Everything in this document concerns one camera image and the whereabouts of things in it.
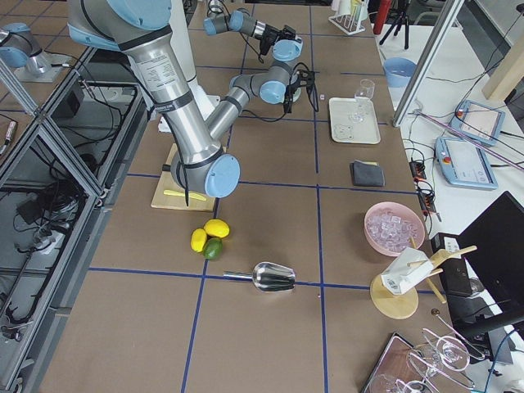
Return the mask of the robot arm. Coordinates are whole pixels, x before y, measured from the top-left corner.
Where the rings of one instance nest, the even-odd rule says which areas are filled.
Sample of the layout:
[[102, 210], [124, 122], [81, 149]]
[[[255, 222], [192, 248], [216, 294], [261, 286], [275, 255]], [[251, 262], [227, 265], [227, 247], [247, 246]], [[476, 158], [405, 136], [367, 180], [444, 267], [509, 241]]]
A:
[[255, 19], [244, 9], [235, 10], [230, 14], [213, 14], [204, 19], [203, 27], [208, 35], [232, 31], [255, 38], [260, 42], [260, 55], [266, 55], [278, 41], [296, 38], [296, 31], [292, 27], [285, 25], [282, 29], [277, 29]]
[[[238, 160], [225, 152], [222, 135], [258, 97], [268, 104], [290, 106], [299, 87], [297, 67], [303, 41], [289, 26], [276, 29], [245, 10], [216, 13], [204, 21], [206, 33], [227, 31], [259, 40], [260, 52], [273, 63], [264, 72], [238, 75], [209, 115], [203, 115], [191, 86], [192, 50], [180, 1], [69, 1], [68, 28], [77, 43], [122, 52], [136, 65], [135, 75], [174, 136], [178, 152], [170, 166], [174, 181], [185, 192], [226, 197], [238, 184]], [[182, 22], [171, 27], [170, 19]]]

